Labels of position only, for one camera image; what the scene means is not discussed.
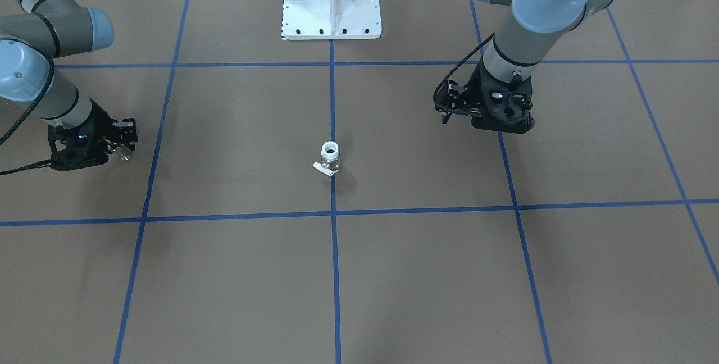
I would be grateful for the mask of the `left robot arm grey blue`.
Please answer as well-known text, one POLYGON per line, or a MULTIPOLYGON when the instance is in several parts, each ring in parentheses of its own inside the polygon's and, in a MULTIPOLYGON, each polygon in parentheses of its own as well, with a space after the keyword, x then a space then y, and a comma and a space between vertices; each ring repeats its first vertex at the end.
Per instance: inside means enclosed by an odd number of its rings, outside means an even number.
POLYGON ((616 0, 479 0, 507 6, 496 31, 473 53, 482 53, 464 85, 442 79, 433 94, 435 110, 446 124, 468 116, 480 130, 523 134, 534 127, 531 75, 550 49, 616 0))

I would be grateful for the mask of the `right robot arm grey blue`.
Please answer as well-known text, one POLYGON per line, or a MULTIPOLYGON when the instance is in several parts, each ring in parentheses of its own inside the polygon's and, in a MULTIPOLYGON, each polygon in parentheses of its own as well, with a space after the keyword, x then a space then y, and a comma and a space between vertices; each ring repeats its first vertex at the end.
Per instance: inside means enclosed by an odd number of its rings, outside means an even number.
POLYGON ((113 154, 131 159, 138 141, 136 120, 111 118, 56 67, 56 59, 111 46, 115 27, 110 17, 76 0, 15 2, 22 13, 2 17, 1 92, 24 111, 2 142, 34 115, 47 124, 51 156, 5 174, 87 169, 105 164, 113 154))

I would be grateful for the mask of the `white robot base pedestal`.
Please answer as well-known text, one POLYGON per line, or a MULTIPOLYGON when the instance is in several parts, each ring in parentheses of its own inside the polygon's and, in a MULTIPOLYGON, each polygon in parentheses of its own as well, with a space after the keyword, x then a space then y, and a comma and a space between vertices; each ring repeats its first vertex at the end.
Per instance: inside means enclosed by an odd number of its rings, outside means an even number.
POLYGON ((383 32, 380 0, 283 0, 285 40, 378 39, 383 32))

